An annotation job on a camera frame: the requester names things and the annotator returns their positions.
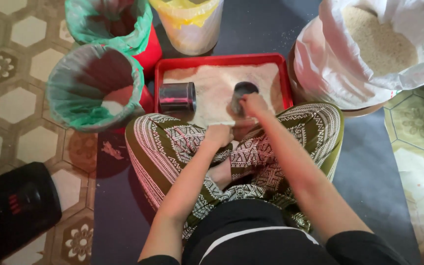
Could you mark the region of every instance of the patterned pants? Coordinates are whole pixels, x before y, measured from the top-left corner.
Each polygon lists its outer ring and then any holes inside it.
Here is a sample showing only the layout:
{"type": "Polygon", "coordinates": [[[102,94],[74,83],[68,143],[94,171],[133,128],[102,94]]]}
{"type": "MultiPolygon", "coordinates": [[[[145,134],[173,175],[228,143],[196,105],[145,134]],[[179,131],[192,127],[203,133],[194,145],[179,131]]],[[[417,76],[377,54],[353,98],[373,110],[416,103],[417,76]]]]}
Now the patterned pants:
{"type": "MultiPolygon", "coordinates": [[[[277,115],[278,120],[308,151],[315,164],[333,179],[343,139],[343,118],[327,103],[305,103],[277,115]]],[[[125,137],[130,158],[150,204],[158,209],[181,170],[197,152],[205,129],[162,114],[147,114],[131,121],[125,137]]],[[[232,151],[232,144],[219,149],[212,166],[231,159],[232,180],[246,175],[246,184],[221,191],[205,176],[192,213],[184,225],[183,238],[220,203],[237,199],[262,199],[281,208],[304,231],[310,223],[297,207],[292,190],[274,157],[264,130],[258,125],[232,151]]]]}

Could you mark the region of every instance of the white container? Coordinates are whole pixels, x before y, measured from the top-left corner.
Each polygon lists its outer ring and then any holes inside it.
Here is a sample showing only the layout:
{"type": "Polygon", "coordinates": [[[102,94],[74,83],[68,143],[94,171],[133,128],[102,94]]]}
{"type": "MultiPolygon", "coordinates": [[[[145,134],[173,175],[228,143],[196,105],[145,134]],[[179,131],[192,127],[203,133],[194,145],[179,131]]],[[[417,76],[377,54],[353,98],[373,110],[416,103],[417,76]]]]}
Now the white container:
{"type": "Polygon", "coordinates": [[[191,9],[170,8],[164,10],[158,8],[158,15],[173,47],[186,55],[200,55],[210,51],[219,39],[220,22],[222,20],[223,0],[211,0],[208,5],[213,4],[216,8],[203,22],[202,26],[185,25],[178,26],[178,21],[191,21],[197,14],[204,14],[203,6],[191,9]]]}

